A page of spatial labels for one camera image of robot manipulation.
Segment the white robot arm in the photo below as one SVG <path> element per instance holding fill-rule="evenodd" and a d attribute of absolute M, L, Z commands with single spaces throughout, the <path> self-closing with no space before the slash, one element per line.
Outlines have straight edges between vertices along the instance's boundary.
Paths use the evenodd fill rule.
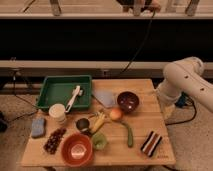
<path fill-rule="evenodd" d="M 182 93 L 193 97 L 213 112 L 213 84 L 201 77 L 204 63 L 197 57 L 188 57 L 168 63 L 163 69 L 164 80 L 155 89 L 163 118 L 174 111 Z"/>

